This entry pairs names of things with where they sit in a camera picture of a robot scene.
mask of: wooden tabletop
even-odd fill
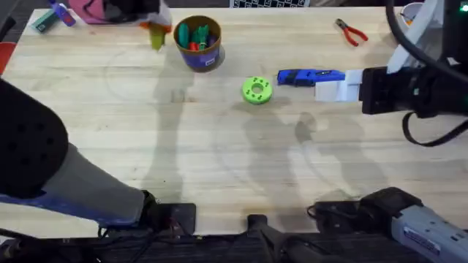
[[[43,14],[34,11],[31,23]],[[134,26],[29,27],[4,78],[55,110],[70,142],[96,165],[163,202],[197,205],[197,232],[245,229],[250,213],[288,231],[313,231],[305,208],[397,186],[468,227],[468,139],[427,149],[407,142],[403,113],[369,116],[358,103],[319,103],[310,88],[274,87],[247,104],[249,76],[279,69],[384,66],[395,42],[382,8],[172,9],[177,23],[207,15],[222,27],[225,60],[194,73],[168,36],[150,48]],[[337,18],[369,36],[352,47]],[[421,140],[462,118],[411,121]],[[95,235],[96,224],[31,207],[0,205],[0,225],[42,237]]]

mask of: black cable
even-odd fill
[[[433,140],[431,142],[418,142],[417,140],[415,140],[415,138],[413,138],[413,136],[411,135],[411,132],[409,131],[410,130],[409,128],[410,117],[413,114],[414,112],[407,113],[403,117],[402,126],[403,126],[404,136],[407,138],[409,142],[414,143],[416,145],[420,145],[424,147],[434,147],[434,146],[442,145],[446,142],[449,142],[453,138],[456,138],[457,136],[459,136],[460,134],[462,134],[468,129],[468,121],[464,121],[461,124],[459,124],[456,128],[449,131],[446,135],[440,137],[439,139]]]
[[[403,31],[400,28],[400,25],[396,21],[396,16],[394,12],[395,1],[394,0],[387,0],[387,5],[385,7],[385,14],[387,15],[387,22],[390,26],[390,30],[392,34],[395,36],[396,41],[404,47],[408,53],[416,58],[417,60],[423,62],[426,66],[431,66],[432,68],[438,70],[439,72],[443,73],[444,75],[451,76],[460,80],[461,82],[468,84],[468,76],[457,72],[455,69],[451,69],[449,66],[446,66],[443,63],[437,62],[427,54],[425,54],[420,48],[416,47],[413,43],[411,43],[408,38],[404,35]]]

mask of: red-handled pliers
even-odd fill
[[[369,40],[369,38],[364,34],[362,31],[357,30],[356,28],[353,28],[351,26],[348,26],[343,20],[341,19],[336,19],[335,21],[336,25],[338,25],[341,29],[343,29],[344,36],[346,37],[346,40],[353,46],[357,47],[359,46],[359,43],[357,43],[351,36],[350,32],[357,34],[359,37],[361,37],[364,41]]]

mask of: blue handle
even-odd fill
[[[68,12],[67,8],[61,6],[60,4],[54,3],[52,4],[52,9],[56,13],[58,18],[60,18],[60,20],[62,20],[62,22],[65,23],[65,25],[73,26],[76,24],[76,20]]]
[[[312,87],[318,82],[340,81],[344,79],[345,74],[334,69],[286,69],[278,72],[278,85]]]

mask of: green 3d printed part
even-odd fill
[[[242,85],[242,96],[252,104],[268,102],[273,95],[273,88],[268,80],[263,77],[250,77]]]

